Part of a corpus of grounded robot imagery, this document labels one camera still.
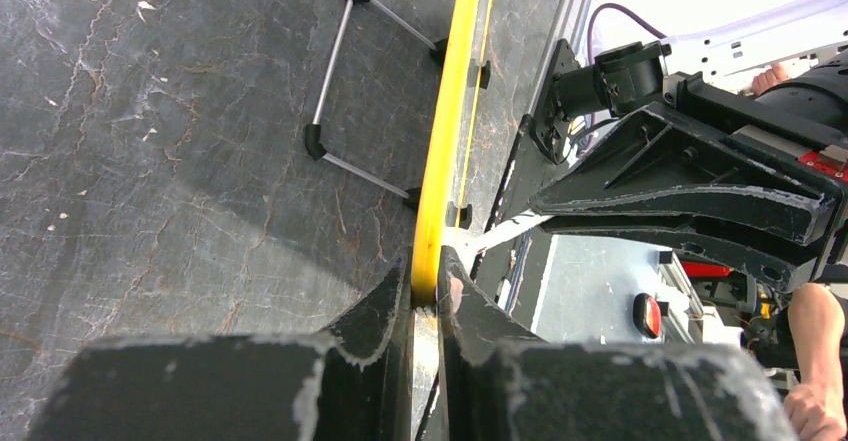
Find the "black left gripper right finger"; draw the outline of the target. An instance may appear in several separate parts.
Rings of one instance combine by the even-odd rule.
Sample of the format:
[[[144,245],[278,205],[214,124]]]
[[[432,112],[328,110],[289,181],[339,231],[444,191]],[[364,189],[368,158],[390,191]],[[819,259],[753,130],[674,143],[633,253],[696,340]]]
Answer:
[[[773,385],[722,345],[557,344],[514,321],[442,248],[448,440],[792,440]]]

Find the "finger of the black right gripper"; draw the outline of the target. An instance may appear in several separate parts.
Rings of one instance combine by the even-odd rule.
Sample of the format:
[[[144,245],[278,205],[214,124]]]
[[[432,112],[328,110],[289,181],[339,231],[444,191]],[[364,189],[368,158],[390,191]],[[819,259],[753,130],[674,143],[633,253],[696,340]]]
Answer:
[[[674,227],[739,244],[816,246],[835,228],[835,181],[775,139],[652,104],[529,204],[574,227]]]
[[[541,224],[553,235],[624,239],[671,248],[729,267],[788,293],[818,278],[825,267],[820,243],[802,246],[729,221],[697,216],[554,216]]]

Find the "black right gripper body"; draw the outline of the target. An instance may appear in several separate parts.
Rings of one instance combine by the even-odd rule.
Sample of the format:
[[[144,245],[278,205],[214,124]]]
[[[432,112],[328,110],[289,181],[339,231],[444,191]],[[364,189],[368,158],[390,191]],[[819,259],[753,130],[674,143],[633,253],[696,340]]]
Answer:
[[[846,249],[847,104],[844,86],[819,75],[777,87],[750,100],[708,86],[700,76],[670,76],[664,83],[668,109],[729,132],[753,126],[775,136],[775,146],[835,181],[835,228],[820,243],[825,268]]]

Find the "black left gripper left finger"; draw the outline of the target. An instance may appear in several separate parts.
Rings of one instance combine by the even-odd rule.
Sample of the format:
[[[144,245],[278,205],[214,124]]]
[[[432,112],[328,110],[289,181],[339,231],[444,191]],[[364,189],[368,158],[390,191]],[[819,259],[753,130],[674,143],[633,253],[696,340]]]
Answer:
[[[32,440],[406,440],[409,257],[311,334],[112,337],[64,370]]]

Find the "white whiteboard marker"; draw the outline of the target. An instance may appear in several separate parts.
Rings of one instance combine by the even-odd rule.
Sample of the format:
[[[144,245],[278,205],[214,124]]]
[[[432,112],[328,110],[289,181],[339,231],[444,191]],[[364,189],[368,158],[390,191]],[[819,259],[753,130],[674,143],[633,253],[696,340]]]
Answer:
[[[465,241],[461,247],[467,252],[480,254],[519,237],[552,218],[552,215],[542,215],[533,210],[526,210],[501,222],[489,231]]]

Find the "yellow framed whiteboard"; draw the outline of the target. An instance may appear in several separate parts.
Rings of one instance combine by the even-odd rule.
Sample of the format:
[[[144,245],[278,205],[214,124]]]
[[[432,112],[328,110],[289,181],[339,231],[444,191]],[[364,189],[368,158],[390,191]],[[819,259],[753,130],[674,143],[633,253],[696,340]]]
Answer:
[[[434,302],[441,248],[461,243],[445,224],[450,201],[468,205],[466,178],[477,120],[479,69],[487,58],[493,0],[455,0],[426,159],[410,265],[414,307]]]

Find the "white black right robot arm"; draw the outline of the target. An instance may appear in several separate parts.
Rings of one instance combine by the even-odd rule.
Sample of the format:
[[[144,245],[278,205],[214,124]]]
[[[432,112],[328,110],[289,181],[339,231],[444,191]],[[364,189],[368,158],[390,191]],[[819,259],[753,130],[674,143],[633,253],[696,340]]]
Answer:
[[[847,56],[755,97],[720,75],[847,40],[847,0],[796,0],[555,75],[538,120],[609,132],[529,200],[551,234],[663,245],[791,292],[847,251]]]

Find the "person forearm in background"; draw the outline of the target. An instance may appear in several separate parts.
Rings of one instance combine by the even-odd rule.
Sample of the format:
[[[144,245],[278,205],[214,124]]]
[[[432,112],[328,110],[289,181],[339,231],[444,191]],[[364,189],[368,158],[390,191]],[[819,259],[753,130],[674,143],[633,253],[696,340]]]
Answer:
[[[793,293],[787,318],[802,383],[841,398],[846,316],[840,298],[820,284],[807,283]]]

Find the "person hand in background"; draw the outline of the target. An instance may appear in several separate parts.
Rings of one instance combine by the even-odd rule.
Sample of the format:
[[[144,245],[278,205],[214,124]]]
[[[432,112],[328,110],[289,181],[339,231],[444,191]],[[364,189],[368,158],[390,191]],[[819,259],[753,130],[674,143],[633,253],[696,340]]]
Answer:
[[[839,387],[802,383],[783,401],[793,430],[804,441],[838,441],[847,436],[843,407],[844,390]]]

